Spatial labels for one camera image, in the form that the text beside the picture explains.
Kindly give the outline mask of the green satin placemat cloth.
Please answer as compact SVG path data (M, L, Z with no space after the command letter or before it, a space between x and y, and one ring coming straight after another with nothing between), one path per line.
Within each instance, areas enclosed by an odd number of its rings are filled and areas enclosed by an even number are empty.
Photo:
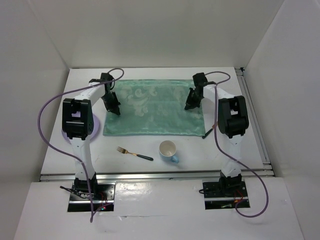
M203 136L202 108L185 109L193 87L191 79L118 80L114 91L120 115L106 114L103 135Z

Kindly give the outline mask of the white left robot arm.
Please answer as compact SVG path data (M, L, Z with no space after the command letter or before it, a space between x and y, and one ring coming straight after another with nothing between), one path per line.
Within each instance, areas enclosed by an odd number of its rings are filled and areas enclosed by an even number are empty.
M112 91L115 78L110 73L102 73L99 79L89 81L89 89L75 98L65 98L62 102L62 130L71 143L76 161L73 191L92 200L99 193L97 174L94 170L90 150L90 135L94 131L92 106L102 100L105 109L117 116L121 115L120 102Z

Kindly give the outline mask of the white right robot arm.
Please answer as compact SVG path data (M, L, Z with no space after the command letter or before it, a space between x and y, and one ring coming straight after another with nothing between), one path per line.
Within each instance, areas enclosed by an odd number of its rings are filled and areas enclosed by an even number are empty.
M226 156L226 162L220 170L216 187L203 188L204 195L219 194L230 196L238 192L242 184L243 164L240 162L241 141L249 127L249 117L245 97L228 93L217 87L218 82L208 81L203 72L192 76L194 88L189 89L185 102L185 110L200 107L202 99L209 99L214 104L214 124L210 132L219 131L224 137L228 151L218 146L218 150Z

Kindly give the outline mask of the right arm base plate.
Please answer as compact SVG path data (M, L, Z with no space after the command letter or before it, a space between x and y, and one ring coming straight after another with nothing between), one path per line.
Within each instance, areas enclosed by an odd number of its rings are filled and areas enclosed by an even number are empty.
M224 188L218 182L203 182L198 191L204 197L206 210L250 208L247 187L244 181L239 186Z

